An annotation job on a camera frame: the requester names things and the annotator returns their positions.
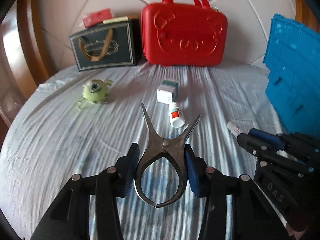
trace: green toy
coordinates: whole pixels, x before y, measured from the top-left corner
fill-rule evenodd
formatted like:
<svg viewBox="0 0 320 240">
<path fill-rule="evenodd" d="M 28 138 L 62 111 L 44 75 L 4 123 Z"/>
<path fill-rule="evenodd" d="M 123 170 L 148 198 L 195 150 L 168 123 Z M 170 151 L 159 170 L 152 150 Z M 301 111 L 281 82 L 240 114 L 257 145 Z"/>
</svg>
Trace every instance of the green toy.
<svg viewBox="0 0 320 240">
<path fill-rule="evenodd" d="M 90 104 L 107 104 L 108 101 L 108 86 L 111 86 L 112 80 L 106 79 L 93 79 L 83 85 L 82 96 L 77 101 L 77 108 L 83 109 L 83 103 L 89 102 Z"/>
</svg>

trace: glue stick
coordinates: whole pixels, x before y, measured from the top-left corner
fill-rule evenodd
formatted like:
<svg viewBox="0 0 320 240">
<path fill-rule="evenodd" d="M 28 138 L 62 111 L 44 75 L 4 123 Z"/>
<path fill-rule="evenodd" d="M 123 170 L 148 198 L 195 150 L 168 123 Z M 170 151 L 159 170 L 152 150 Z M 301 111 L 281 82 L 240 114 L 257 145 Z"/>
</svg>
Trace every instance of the glue stick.
<svg viewBox="0 0 320 240">
<path fill-rule="evenodd" d="M 237 127 L 233 122 L 228 122 L 227 127 L 230 132 L 237 138 L 240 133 L 243 133 L 239 127 Z"/>
<path fill-rule="evenodd" d="M 184 125 L 185 121 L 183 113 L 176 102 L 169 104 L 169 116 L 172 127 L 179 128 Z"/>
</svg>

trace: bear ear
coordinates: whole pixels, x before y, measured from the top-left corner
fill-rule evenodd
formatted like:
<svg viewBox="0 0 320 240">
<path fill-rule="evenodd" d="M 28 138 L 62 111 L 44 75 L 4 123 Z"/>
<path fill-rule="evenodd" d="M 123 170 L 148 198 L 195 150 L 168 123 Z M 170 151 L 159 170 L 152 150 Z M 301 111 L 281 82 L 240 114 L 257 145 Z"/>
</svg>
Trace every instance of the bear ear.
<svg viewBox="0 0 320 240">
<path fill-rule="evenodd" d="M 211 28 L 214 30 L 215 35 L 219 35 L 222 32 L 222 24 L 217 22 L 213 17 L 209 17 L 207 22 L 210 24 Z"/>
<path fill-rule="evenodd" d="M 157 12 L 153 18 L 154 25 L 157 29 L 162 30 L 168 22 L 171 22 L 175 18 L 171 11 Z"/>
</svg>

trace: black gift bag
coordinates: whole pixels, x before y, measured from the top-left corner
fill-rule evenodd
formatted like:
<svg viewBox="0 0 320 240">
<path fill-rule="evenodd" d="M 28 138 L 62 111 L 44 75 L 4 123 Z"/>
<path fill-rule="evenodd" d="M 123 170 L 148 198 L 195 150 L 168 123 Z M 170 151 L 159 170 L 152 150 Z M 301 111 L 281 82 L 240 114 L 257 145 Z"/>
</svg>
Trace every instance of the black gift bag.
<svg viewBox="0 0 320 240">
<path fill-rule="evenodd" d="M 80 71 L 138 64 L 142 55 L 139 19 L 118 19 L 70 36 Z"/>
</svg>

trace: toy eye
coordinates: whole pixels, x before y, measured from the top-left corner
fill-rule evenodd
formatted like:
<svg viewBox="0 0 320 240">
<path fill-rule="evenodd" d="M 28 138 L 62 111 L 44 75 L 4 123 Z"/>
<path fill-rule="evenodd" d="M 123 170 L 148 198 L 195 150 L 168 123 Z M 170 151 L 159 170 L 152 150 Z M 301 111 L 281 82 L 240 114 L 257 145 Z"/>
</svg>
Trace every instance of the toy eye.
<svg viewBox="0 0 320 240">
<path fill-rule="evenodd" d="M 97 83 L 92 83 L 89 87 L 89 90 L 91 93 L 98 92 L 100 89 L 101 89 L 101 87 Z"/>
</svg>

